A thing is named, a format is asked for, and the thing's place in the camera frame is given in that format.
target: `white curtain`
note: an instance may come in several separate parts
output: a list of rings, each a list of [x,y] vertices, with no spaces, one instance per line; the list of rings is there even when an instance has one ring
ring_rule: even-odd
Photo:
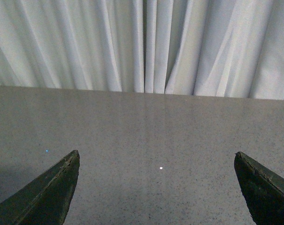
[[[0,85],[284,99],[284,0],[0,0]]]

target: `curtain fold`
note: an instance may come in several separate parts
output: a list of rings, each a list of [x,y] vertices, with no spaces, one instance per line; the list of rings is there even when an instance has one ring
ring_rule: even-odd
[[[284,99],[284,0],[0,0],[0,85]]]

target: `granite countertop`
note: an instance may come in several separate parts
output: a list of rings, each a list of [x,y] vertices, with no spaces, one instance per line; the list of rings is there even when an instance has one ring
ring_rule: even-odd
[[[66,225],[254,224],[234,157],[284,177],[284,101],[0,86],[0,202],[74,149]]]

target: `fabric drape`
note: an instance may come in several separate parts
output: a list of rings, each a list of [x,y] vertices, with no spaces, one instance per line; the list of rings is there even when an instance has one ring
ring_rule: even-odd
[[[284,99],[284,0],[0,0],[0,85]]]

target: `gray countertop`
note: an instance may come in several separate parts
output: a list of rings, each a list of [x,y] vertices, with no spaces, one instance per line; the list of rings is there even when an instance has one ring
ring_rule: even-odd
[[[0,87],[0,202],[74,149],[66,225],[254,224],[234,157],[284,177],[284,101]]]

